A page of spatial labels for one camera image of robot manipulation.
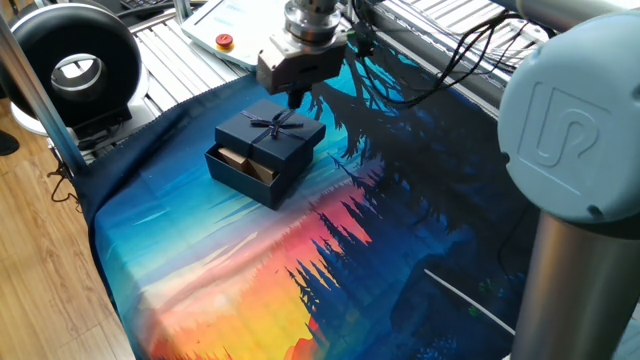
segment white cable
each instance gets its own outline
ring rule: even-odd
[[[497,316],[493,315],[492,313],[489,312],[489,310],[485,309],[482,307],[482,305],[478,304],[477,302],[473,301],[473,299],[471,299],[470,297],[468,297],[467,295],[463,294],[460,290],[454,288],[453,286],[449,285],[449,283],[447,283],[446,281],[440,279],[439,277],[437,277],[434,273],[432,273],[431,271],[424,269],[424,272],[427,273],[427,275],[431,276],[432,278],[434,278],[437,282],[439,282],[440,284],[444,285],[447,289],[453,291],[454,293],[456,293],[456,295],[460,296],[461,298],[467,300],[467,302],[469,302],[471,305],[475,306],[478,310],[482,311],[485,315],[487,315],[491,320],[495,321],[498,325],[502,326],[503,329],[507,330],[508,332],[511,333],[511,335],[515,336],[516,332],[509,327],[509,325],[505,324],[502,320],[498,319]]]

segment red emergency stop button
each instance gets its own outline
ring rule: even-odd
[[[231,50],[233,47],[233,36],[229,34],[220,34],[216,37],[216,44],[222,50]]]

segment cardboard insert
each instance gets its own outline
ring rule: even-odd
[[[271,185],[273,180],[278,176],[276,171],[268,169],[227,148],[218,149],[218,151],[214,153],[214,156],[216,159],[224,162],[237,171],[247,174],[254,179],[260,180],[262,183],[267,185]]]
[[[291,194],[290,190],[295,187],[294,184],[298,177],[313,160],[313,149],[306,149],[302,157],[284,171],[271,172],[267,170],[267,174],[273,178],[273,181],[267,184],[259,178],[263,169],[257,167],[255,163],[252,164],[252,159],[245,162],[236,154],[226,151],[221,153],[221,148],[223,148],[221,144],[213,144],[205,153],[211,178],[274,210],[278,208],[288,193]],[[245,168],[247,172],[238,171],[237,168]]]

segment ribbon bow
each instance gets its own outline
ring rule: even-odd
[[[286,129],[299,129],[304,126],[304,124],[295,124],[295,123],[285,124],[285,122],[295,114],[295,111],[293,110],[284,109],[279,113],[277,113],[271,120],[261,119],[247,111],[242,111],[241,114],[251,119],[251,126],[267,128],[262,134],[258,135],[258,137],[251,142],[251,144],[253,145],[262,141],[264,138],[267,137],[267,135],[271,135],[271,137],[275,139],[278,137],[278,133],[283,133],[292,138],[306,141],[305,138],[303,138],[302,136],[296,135],[286,130]]]

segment gift box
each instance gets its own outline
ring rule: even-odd
[[[324,134],[324,124],[268,100],[253,104],[215,131],[216,143],[278,172],[299,167],[304,152]]]
[[[323,124],[263,100],[216,127],[205,158],[213,179],[275,209],[324,135]]]
[[[257,174],[238,171],[230,165],[220,154],[221,148],[222,145],[215,144],[205,155],[211,177],[271,209],[276,209],[280,205],[293,183],[313,160],[313,149],[308,149],[300,160],[301,164],[305,164],[304,166],[275,173],[273,181],[266,183]]]

